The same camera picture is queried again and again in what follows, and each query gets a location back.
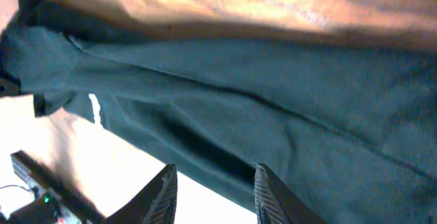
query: dark blue fabric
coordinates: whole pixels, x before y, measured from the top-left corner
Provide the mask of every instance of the dark blue fabric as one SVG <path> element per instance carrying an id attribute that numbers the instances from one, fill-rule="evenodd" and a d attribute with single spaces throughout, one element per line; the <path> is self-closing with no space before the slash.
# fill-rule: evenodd
<path id="1" fill-rule="evenodd" d="M 435 55 L 153 41 L 45 0 L 20 0 L 0 51 L 38 115 L 92 121 L 93 93 L 107 130 L 250 210 L 255 163 L 329 223 L 424 223 L 437 206 Z"/>

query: wooden table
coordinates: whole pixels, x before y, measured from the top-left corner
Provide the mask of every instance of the wooden table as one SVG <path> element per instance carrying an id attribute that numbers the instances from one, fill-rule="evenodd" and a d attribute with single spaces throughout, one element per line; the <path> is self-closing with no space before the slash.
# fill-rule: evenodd
<path id="1" fill-rule="evenodd" d="M 437 51 L 437 0 L 53 1 L 154 38 L 233 36 Z M 16 0 L 1 0 L 1 4 L 3 28 L 17 5 Z M 4 143 L 2 155 L 25 149 L 79 188 L 106 215 L 123 206 L 163 167 L 145 152 L 65 111 L 35 119 L 31 106 L 31 97 L 0 100 L 0 132 L 13 141 Z M 129 170 L 138 164 L 150 170 L 140 174 Z M 180 177 L 180 189 L 185 190 L 178 195 L 179 223 L 205 223 L 207 218 L 209 223 L 248 223 L 249 219 L 255 223 L 252 213 Z M 227 214 L 203 204 L 194 215 L 191 199 L 198 208 L 202 201 L 221 204 L 221 213 Z"/>

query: dark teal cloth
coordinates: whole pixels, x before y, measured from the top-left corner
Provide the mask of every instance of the dark teal cloth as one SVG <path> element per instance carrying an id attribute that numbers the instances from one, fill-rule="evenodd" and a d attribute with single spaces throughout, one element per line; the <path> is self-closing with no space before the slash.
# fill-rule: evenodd
<path id="1" fill-rule="evenodd" d="M 425 223 L 437 206 L 433 54 L 156 41 L 45 0 L 20 0 L 0 51 L 37 115 L 93 121 L 95 94 L 107 130 L 250 210 L 256 163 L 329 223 Z"/>

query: thin wire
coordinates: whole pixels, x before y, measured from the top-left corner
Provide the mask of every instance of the thin wire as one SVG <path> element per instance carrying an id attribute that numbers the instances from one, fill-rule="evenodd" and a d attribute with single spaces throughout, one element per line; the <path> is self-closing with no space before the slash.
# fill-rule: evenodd
<path id="1" fill-rule="evenodd" d="M 31 189 L 28 189 L 28 188 L 25 188 L 24 186 L 19 186 L 19 185 L 6 185 L 6 186 L 2 186 L 2 187 L 0 187 L 0 190 L 8 188 L 8 187 L 19 187 L 19 188 L 23 189 L 24 191 L 28 191 L 28 192 L 32 193 Z"/>

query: folded fabric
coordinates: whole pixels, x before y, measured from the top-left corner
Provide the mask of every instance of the folded fabric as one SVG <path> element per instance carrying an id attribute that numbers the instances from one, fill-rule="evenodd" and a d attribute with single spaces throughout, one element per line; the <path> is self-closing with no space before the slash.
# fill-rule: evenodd
<path id="1" fill-rule="evenodd" d="M 258 163 L 328 223 L 424 223 L 436 209 L 436 55 L 157 41 L 46 0 L 19 6 L 0 69 L 34 94 L 37 116 L 97 115 L 252 211 Z"/>

